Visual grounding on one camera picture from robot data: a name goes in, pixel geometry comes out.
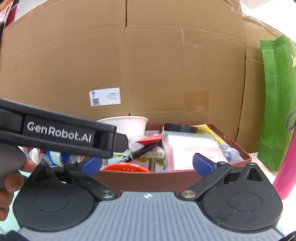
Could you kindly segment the person left hand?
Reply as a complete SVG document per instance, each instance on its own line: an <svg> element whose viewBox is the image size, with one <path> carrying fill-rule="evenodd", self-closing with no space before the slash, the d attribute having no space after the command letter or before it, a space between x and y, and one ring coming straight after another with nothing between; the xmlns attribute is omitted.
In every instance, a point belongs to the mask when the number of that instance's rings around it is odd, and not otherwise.
<svg viewBox="0 0 296 241"><path fill-rule="evenodd" d="M32 173L36 168L36 164L30 159L27 158L25 163L21 166L20 170L28 173ZM19 191L24 184L22 175L17 173L12 173L4 181L5 190L1 191L1 221L5 221L8 213L9 206L12 203L14 192Z"/></svg>

